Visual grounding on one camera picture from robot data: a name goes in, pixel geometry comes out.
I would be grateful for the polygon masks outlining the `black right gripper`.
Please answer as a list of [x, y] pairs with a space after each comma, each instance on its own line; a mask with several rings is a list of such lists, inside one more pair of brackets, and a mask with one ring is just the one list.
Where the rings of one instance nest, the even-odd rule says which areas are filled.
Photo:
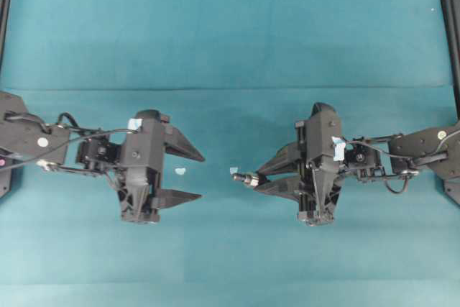
[[298, 128], [298, 139], [299, 143], [279, 149], [257, 173], [299, 173], [301, 177], [266, 182], [255, 191], [299, 203], [298, 220], [308, 226], [330, 224], [340, 196], [338, 179], [345, 146], [336, 110], [325, 103], [314, 103], [310, 118]]

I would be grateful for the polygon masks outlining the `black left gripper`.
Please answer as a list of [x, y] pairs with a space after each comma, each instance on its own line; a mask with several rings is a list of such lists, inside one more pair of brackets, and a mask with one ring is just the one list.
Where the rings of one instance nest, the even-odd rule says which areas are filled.
[[199, 199], [201, 194], [162, 189], [165, 152], [189, 160], [205, 158], [169, 119], [157, 110], [144, 110], [129, 120], [128, 134], [121, 146], [116, 182], [124, 221], [153, 224], [160, 221], [160, 209]]

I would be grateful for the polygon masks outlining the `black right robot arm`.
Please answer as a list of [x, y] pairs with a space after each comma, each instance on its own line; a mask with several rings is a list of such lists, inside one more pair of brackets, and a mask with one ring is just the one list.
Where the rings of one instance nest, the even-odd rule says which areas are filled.
[[295, 124], [297, 139], [281, 148], [254, 174], [242, 180], [255, 191], [298, 203], [298, 220], [330, 224], [341, 183], [409, 180], [424, 169], [443, 180], [459, 177], [459, 125], [431, 127], [412, 134], [347, 140], [336, 110], [313, 105], [309, 119]]

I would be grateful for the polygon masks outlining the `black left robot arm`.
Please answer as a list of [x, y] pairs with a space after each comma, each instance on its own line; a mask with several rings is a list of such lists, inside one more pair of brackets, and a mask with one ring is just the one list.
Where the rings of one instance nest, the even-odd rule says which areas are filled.
[[[125, 134], [121, 144], [110, 140]], [[200, 198], [197, 193], [162, 187], [165, 155], [203, 162], [202, 154], [169, 116], [138, 111], [126, 129], [79, 127], [67, 112], [53, 124], [29, 113], [22, 98], [1, 93], [1, 193], [10, 189], [12, 170], [35, 163], [48, 172], [104, 176], [116, 191], [124, 221], [154, 224], [160, 210]]]

